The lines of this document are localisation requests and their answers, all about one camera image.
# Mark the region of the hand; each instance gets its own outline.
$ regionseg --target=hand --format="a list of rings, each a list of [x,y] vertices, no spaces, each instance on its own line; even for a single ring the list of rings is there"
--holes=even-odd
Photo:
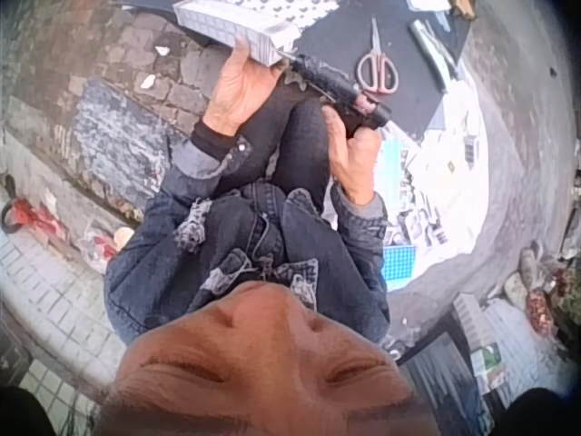
[[[234,136],[264,104],[284,71],[284,65],[269,68],[250,59],[250,54],[248,41],[236,38],[202,118],[214,132]]]
[[[331,172],[352,203],[359,206],[371,203],[373,166],[381,147],[381,136],[368,127],[360,127],[348,140],[339,114],[330,106],[323,107],[323,114],[329,131]]]

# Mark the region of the denim jacket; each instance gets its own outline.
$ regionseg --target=denim jacket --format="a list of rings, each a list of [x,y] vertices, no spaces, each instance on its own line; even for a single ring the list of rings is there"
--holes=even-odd
[[[338,230],[306,190],[285,195],[264,182],[213,198],[221,176],[251,152],[242,137],[220,162],[191,140],[148,202],[143,223],[105,275],[109,319],[126,343],[220,299],[248,280],[288,286],[302,302],[373,342],[389,327],[381,275],[387,212],[381,197],[360,207],[338,185]]]

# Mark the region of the white box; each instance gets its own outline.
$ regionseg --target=white box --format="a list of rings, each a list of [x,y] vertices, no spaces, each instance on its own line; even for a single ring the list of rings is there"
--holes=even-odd
[[[271,66],[282,58],[277,50],[290,52],[299,27],[280,18],[261,14],[243,6],[213,0],[185,0],[173,5],[178,23],[234,47],[235,36],[246,36],[251,57]]]

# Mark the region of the red scissors handle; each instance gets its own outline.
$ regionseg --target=red scissors handle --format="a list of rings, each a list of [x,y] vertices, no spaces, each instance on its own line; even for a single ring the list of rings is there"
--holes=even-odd
[[[363,65],[369,59],[371,63],[371,84],[368,84],[363,79]],[[389,74],[389,81],[392,83],[391,87],[386,87],[386,71]],[[357,66],[357,78],[363,89],[372,93],[378,94],[393,94],[399,87],[399,74],[396,66],[383,53],[377,54],[369,52],[364,55]]]

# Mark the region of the eyebrow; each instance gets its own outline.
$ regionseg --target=eyebrow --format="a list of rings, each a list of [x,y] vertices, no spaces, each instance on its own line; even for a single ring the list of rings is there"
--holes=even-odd
[[[347,422],[355,423],[362,421],[416,418],[419,415],[430,413],[431,408],[426,403],[420,401],[415,396],[411,396],[399,404],[349,411],[346,418]]]

